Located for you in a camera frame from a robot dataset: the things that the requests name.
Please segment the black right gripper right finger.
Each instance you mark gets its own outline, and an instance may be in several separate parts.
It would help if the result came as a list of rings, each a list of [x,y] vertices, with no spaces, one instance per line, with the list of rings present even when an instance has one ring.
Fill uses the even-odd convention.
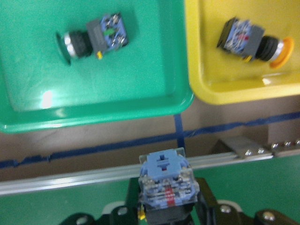
[[[217,206],[217,200],[204,178],[196,178],[196,181],[199,184],[200,191],[197,194],[197,203],[195,204],[195,210],[200,224],[215,225],[215,207]]]

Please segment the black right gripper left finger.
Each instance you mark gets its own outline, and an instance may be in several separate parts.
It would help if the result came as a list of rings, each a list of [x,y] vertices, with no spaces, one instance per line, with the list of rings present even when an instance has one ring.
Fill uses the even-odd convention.
[[[138,225],[138,205],[139,205],[139,194],[140,186],[138,178],[131,178],[129,180],[127,196],[125,199],[125,206],[128,209],[128,212],[125,215],[125,224],[126,225]]]

